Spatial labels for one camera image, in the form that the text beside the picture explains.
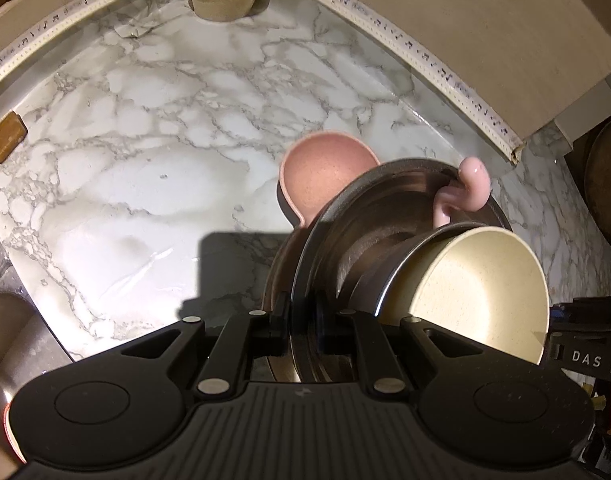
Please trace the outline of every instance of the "cream ceramic bowl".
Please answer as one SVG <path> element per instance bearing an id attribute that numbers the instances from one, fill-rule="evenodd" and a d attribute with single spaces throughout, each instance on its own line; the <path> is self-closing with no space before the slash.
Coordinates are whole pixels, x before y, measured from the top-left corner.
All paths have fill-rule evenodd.
<path id="1" fill-rule="evenodd" d="M 378 312 L 408 314 L 537 364 L 549 323 L 543 270 L 511 231 L 479 227 L 429 243 L 411 258 Z"/>

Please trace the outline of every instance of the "wooden board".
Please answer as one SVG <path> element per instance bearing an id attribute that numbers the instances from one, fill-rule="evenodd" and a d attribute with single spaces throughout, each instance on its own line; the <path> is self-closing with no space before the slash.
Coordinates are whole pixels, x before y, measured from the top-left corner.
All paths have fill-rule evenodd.
<path id="1" fill-rule="evenodd" d="M 611 0 L 361 0 L 445 62 L 522 139 L 611 72 Z"/>
<path id="2" fill-rule="evenodd" d="M 585 171 L 588 208 L 611 244 L 611 121 L 592 144 Z"/>

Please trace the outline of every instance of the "metal screw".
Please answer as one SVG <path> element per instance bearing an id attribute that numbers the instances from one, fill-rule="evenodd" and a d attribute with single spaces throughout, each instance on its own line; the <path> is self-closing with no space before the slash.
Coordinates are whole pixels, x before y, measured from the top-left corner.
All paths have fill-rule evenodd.
<path id="1" fill-rule="evenodd" d="M 405 389 L 405 383 L 394 377 L 382 377 L 375 381 L 374 388 L 381 394 L 398 394 Z"/>
<path id="2" fill-rule="evenodd" d="M 203 379 L 196 387 L 202 394 L 218 395 L 226 393 L 226 391 L 230 389 L 230 383 L 225 379 L 215 377 L 212 379 Z"/>

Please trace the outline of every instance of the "stainless steel pot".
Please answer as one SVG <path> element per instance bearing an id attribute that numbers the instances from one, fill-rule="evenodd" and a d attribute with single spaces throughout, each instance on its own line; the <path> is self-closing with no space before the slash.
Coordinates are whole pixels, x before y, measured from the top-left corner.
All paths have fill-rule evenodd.
<path id="1" fill-rule="evenodd" d="M 419 251 L 432 242 L 447 240 L 484 225 L 480 222 L 456 222 L 421 233 L 395 245 L 362 274 L 348 306 L 377 316 L 383 308 L 394 280 Z"/>
<path id="2" fill-rule="evenodd" d="M 457 168 L 437 160 L 405 158 L 387 162 L 349 184 L 315 219 L 291 289 L 292 359 L 301 380 L 343 380 L 348 370 L 343 359 L 333 365 L 324 364 L 317 355 L 313 339 L 314 294 L 322 292 L 335 308 L 345 307 L 362 274 L 374 261 L 402 241 L 431 231 L 434 195 L 456 177 Z M 492 198 L 477 212 L 455 212 L 453 221 L 476 221 L 510 229 Z"/>

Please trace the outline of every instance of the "brown sponge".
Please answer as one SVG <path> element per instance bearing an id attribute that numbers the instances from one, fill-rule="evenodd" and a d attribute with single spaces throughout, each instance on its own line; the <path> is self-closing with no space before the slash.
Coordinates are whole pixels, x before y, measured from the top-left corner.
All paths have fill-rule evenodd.
<path id="1" fill-rule="evenodd" d="M 0 122 L 0 164 L 25 139 L 28 129 L 16 112 L 10 112 Z"/>

